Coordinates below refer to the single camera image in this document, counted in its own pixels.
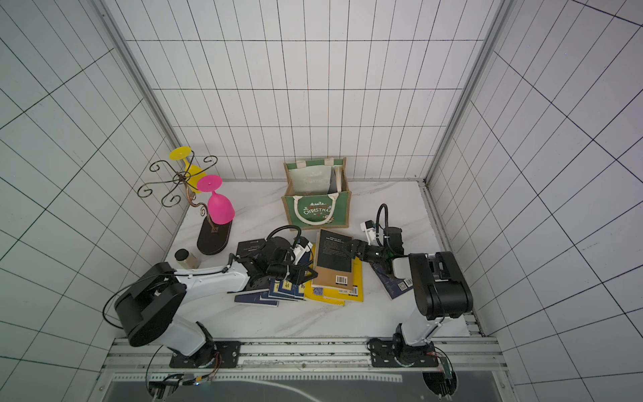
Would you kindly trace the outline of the dark green brown book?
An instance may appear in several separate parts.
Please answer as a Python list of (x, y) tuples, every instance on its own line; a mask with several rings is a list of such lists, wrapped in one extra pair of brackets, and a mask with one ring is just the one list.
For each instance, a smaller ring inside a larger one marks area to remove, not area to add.
[(353, 259), (349, 255), (352, 240), (351, 236), (328, 229), (319, 231), (313, 263), (317, 277), (312, 286), (353, 290)]

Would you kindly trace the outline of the green jute canvas bag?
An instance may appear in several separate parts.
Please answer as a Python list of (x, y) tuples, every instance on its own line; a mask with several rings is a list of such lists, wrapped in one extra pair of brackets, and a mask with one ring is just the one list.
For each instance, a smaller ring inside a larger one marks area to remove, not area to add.
[(286, 162), (288, 223), (303, 230), (348, 228), (352, 193), (345, 167), (344, 158), (333, 157)]

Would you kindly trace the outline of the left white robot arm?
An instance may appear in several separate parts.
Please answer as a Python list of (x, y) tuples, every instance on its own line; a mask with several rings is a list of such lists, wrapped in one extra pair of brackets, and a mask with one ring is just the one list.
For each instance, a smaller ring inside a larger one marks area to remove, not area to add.
[(177, 366), (204, 368), (219, 359), (218, 345), (206, 326), (179, 315), (182, 305), (219, 294), (258, 297), (278, 281), (298, 288), (316, 277), (312, 262), (313, 244), (302, 236), (245, 241), (223, 266), (187, 270), (157, 263), (106, 305), (114, 307), (116, 326), (132, 347), (157, 343), (174, 353)]

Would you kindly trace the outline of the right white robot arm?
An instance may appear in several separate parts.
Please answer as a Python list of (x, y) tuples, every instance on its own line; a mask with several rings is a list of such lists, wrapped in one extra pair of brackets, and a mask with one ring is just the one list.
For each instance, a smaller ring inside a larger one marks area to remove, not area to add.
[(416, 308), (398, 325), (391, 339), (368, 340), (375, 368), (437, 368), (448, 370), (450, 360), (432, 338), (448, 323), (473, 309), (472, 292), (452, 253), (405, 254), (400, 228), (383, 231), (383, 239), (353, 240), (347, 256), (378, 266), (392, 279), (411, 281)]

